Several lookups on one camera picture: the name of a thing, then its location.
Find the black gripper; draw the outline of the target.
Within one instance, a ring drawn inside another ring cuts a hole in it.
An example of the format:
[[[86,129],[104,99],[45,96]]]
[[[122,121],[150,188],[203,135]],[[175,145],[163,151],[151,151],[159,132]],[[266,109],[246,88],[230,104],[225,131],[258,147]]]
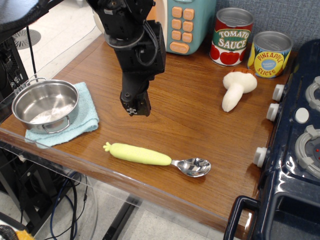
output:
[[[147,21],[141,39],[131,47],[116,48],[122,70],[120,101],[126,112],[146,116],[151,114],[149,82],[165,71],[166,48],[160,22]]]

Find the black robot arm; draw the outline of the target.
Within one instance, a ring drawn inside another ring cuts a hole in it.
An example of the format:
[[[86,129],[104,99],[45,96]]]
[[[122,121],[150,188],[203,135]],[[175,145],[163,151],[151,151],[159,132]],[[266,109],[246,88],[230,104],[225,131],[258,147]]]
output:
[[[149,116],[150,81],[166,66],[166,47],[160,22],[148,20],[153,0],[90,0],[107,44],[122,70],[120,101],[130,116]]]

